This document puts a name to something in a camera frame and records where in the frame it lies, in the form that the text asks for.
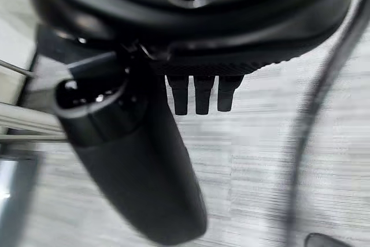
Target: black cable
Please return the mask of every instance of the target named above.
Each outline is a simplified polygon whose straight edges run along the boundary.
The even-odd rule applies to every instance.
[[[286,246],[293,247],[293,228],[295,226],[297,193],[299,186],[299,169],[302,158],[312,132],[317,115],[337,80],[343,66],[351,56],[356,44],[360,41],[370,21],[370,0],[360,0],[352,21],[346,27],[333,53],[329,56],[321,76],[314,82],[307,94],[307,106],[299,113],[293,128],[293,136],[297,138],[294,148],[294,167],[291,173],[290,203],[286,219]]]

